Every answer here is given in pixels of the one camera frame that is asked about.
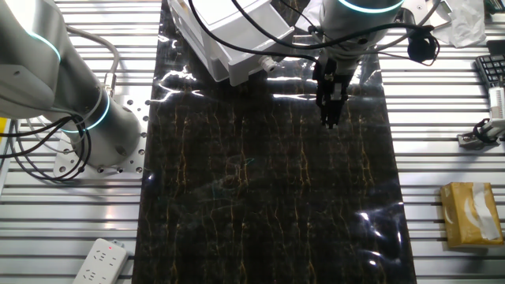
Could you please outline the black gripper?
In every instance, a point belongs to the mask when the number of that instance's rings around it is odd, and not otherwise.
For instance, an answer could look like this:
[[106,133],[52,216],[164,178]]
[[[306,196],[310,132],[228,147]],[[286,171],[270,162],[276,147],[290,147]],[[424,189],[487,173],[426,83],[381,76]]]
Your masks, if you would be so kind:
[[[338,63],[332,58],[316,64],[312,78],[317,82],[316,104],[319,104],[322,126],[334,127],[339,123],[342,101],[347,101],[347,88],[353,74],[348,70],[338,70]],[[328,105],[330,102],[330,123]]]

